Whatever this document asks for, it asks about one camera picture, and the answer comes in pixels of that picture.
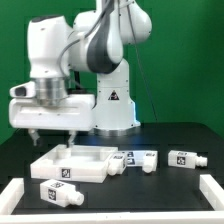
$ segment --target green backdrop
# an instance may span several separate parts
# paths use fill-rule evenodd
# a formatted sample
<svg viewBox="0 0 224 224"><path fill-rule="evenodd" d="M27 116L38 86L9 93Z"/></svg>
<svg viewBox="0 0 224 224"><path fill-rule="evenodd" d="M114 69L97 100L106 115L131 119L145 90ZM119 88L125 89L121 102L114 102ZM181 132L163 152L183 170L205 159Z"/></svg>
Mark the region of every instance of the green backdrop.
<svg viewBox="0 0 224 224"><path fill-rule="evenodd" d="M224 1L138 0L153 22L148 41L139 45L159 122L199 122L224 137ZM94 0L0 1L0 143L13 133L8 122L9 89L28 81L26 31L29 20L63 14L67 22ZM141 122L155 122L133 46L131 96ZM96 89L96 76L82 74L84 86Z"/></svg>

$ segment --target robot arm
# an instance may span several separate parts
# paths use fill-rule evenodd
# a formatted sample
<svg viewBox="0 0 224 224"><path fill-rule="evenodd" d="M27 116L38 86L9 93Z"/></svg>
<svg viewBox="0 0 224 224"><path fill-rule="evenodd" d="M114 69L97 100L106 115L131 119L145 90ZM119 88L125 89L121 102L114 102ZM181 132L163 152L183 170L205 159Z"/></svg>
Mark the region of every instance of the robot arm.
<svg viewBox="0 0 224 224"><path fill-rule="evenodd" d="M79 14L73 29L58 15L38 17L30 22L28 55L32 81L10 90L14 98L9 108L13 127L29 129L35 141L38 129L68 130L74 136L75 131L93 128L95 97L68 95L65 80L69 69L108 74L119 66L122 45L133 42L131 31L122 31L130 27L125 2L96 0L97 10ZM137 41L143 41L149 36L151 21L135 1L128 3L134 13Z"/></svg>

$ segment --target white object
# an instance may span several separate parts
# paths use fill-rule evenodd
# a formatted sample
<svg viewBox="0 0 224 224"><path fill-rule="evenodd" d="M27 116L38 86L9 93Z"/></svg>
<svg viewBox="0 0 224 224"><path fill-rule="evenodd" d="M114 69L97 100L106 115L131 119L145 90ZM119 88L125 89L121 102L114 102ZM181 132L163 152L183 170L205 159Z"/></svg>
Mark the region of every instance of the white object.
<svg viewBox="0 0 224 224"><path fill-rule="evenodd" d="M84 202L84 195L76 191L75 185L52 179L40 185L40 197L62 207L70 204L80 206Z"/></svg>
<svg viewBox="0 0 224 224"><path fill-rule="evenodd" d="M97 75L97 105L93 109L95 129L119 132L140 126L129 84L129 65L124 59L113 73Z"/></svg>
<svg viewBox="0 0 224 224"><path fill-rule="evenodd" d="M0 195L0 215L11 215L24 194L24 181L14 178Z"/></svg>
<svg viewBox="0 0 224 224"><path fill-rule="evenodd" d="M119 27L119 1L113 0L111 4L113 7L113 11L109 13L109 24L105 27L105 37L106 37L106 48L105 54L108 54L109 59L115 63L119 64L123 58L123 44L120 36L120 27ZM100 13L105 6L104 1L97 2L97 10L91 12L84 12L77 15L74 21L73 31L71 35L69 35L69 42L73 42L77 40L77 36L80 36L84 33L87 33L98 19ZM91 34L89 37L83 40L81 39L80 43L73 45L70 49L70 64L76 71L88 71L91 72L91 68L88 64L88 57L89 57L89 49L90 45L97 34L99 27Z"/></svg>
<svg viewBox="0 0 224 224"><path fill-rule="evenodd" d="M211 175L200 175L199 188L215 211L224 211L224 190Z"/></svg>
<svg viewBox="0 0 224 224"><path fill-rule="evenodd" d="M34 99L13 99L9 120L14 128L89 131L93 127L93 95L70 95L58 107L42 107Z"/></svg>
<svg viewBox="0 0 224 224"><path fill-rule="evenodd" d="M0 216L0 224L223 224L224 212L131 212Z"/></svg>
<svg viewBox="0 0 224 224"><path fill-rule="evenodd" d="M120 25L120 37L121 37L122 43L124 45L134 43L134 38L133 38L130 21L129 21L128 10L127 10L128 5L130 7L136 42L137 43L144 42L148 39L152 31L152 22L150 17L145 11L143 11L139 7L136 1L120 0L119 25ZM86 32L92 27L92 25L98 18L99 13L102 11L102 0L97 0L96 8L97 8L96 12L89 11L89 12L79 13L77 15L74 22L75 25L73 27L77 33Z"/></svg>
<svg viewBox="0 0 224 224"><path fill-rule="evenodd" d="M28 56L31 64L30 78L61 78L63 74L57 66L57 60L66 47L71 28L64 16L48 18L43 21L31 21L28 27ZM68 71L68 53L62 59L62 68Z"/></svg>
<svg viewBox="0 0 224 224"><path fill-rule="evenodd" d="M156 171L157 163L158 163L158 152L152 151L152 150L136 150L136 151L124 151L127 155L127 166L128 167L145 167L144 169L149 172L149 169L151 171Z"/></svg>
<svg viewBox="0 0 224 224"><path fill-rule="evenodd" d="M208 159L205 157L198 157L194 152L170 151L168 155L168 165L195 169L196 166L205 167L208 164Z"/></svg>
<svg viewBox="0 0 224 224"><path fill-rule="evenodd" d="M31 177L102 183L109 159L117 151L116 147L74 145L70 152L65 145L58 145L30 165Z"/></svg>
<svg viewBox="0 0 224 224"><path fill-rule="evenodd" d="M25 96L18 96L16 94L16 90L18 88L24 88L26 91L26 95ZM10 96L13 98L33 98L36 96L36 90L35 90L35 82L30 81L28 83L13 87L10 89Z"/></svg>
<svg viewBox="0 0 224 224"><path fill-rule="evenodd" d="M122 174L127 167L127 159L125 153L115 153L109 160L108 174L114 176Z"/></svg>
<svg viewBox="0 0 224 224"><path fill-rule="evenodd" d="M158 163L158 152L157 151L146 151L143 156L142 170L145 173L151 173L156 171Z"/></svg>

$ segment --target black table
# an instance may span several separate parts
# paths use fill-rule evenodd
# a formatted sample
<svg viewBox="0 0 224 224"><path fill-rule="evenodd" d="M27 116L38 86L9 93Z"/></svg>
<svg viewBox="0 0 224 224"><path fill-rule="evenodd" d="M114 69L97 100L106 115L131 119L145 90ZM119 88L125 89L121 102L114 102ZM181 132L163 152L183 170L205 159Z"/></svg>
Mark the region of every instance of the black table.
<svg viewBox="0 0 224 224"><path fill-rule="evenodd" d="M0 191L14 177L25 180L25 194L13 214L60 214L126 211L213 210L199 191L200 174L211 174L224 184L224 140L198 123L143 124L138 133L102 137L80 133L78 145L116 146L119 150L157 150L157 171L145 174L140 167L127 168L123 175L108 176L104 183L68 182L85 195L81 207L61 208L40 199L40 183L31 179L29 165L57 144L66 144L67 132L41 131L42 147L34 147L25 130L19 130L0 146ZM170 150L197 152L208 157L207 168L168 167Z"/></svg>

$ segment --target cable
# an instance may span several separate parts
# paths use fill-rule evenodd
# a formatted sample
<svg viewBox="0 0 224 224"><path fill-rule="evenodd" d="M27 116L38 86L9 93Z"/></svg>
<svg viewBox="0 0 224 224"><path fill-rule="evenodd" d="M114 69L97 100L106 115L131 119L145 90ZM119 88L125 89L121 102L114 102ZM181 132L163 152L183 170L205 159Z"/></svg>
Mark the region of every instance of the cable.
<svg viewBox="0 0 224 224"><path fill-rule="evenodd" d="M145 73L144 73L144 70L143 70L143 67L142 67L142 63L141 63L141 60L140 60L140 55L139 55L139 51L138 51L138 47L137 47L137 41L136 41L136 36L135 36L135 32L134 32L134 27L133 27L133 23L132 23L131 11L130 11L130 6L129 5L127 6L127 10L128 10L128 16L129 16L129 21L130 21L130 25L131 25L132 35L133 35L134 42L135 42L135 51L136 51L136 55L137 55L138 66L139 66L140 73L141 73L142 79L143 79L145 87L146 87L146 92L147 92L149 101L150 101L151 106L152 106L152 110L153 110L153 113L154 113L155 120L156 120L156 122L158 122L155 106L154 106L154 103L153 103L152 94L151 94L151 91L150 91L150 88L149 88L149 84L146 81L146 76L145 76Z"/></svg>
<svg viewBox="0 0 224 224"><path fill-rule="evenodd" d="M94 30L97 28L98 24L100 23L100 21L103 19L103 17L105 16L105 13L110 5L110 3L112 2L113 0L108 0L105 7L103 8L102 12L100 13L98 19L96 20L96 22L93 24L92 28L87 31L86 34L84 34L83 38L80 38L80 39L77 39L77 40L74 40L73 42L71 42L70 44L68 44L61 52L61 54L59 55L58 57L58 60L57 60L57 64L59 66L59 69L60 69L60 72L63 74L63 76L67 79L66 77L66 74L64 73L63 69L62 69L62 58L65 54L65 52L70 48L72 47L73 45L79 43L82 39L86 39L87 37L89 37L93 32ZM75 81L75 84L77 87L83 89L83 87Z"/></svg>

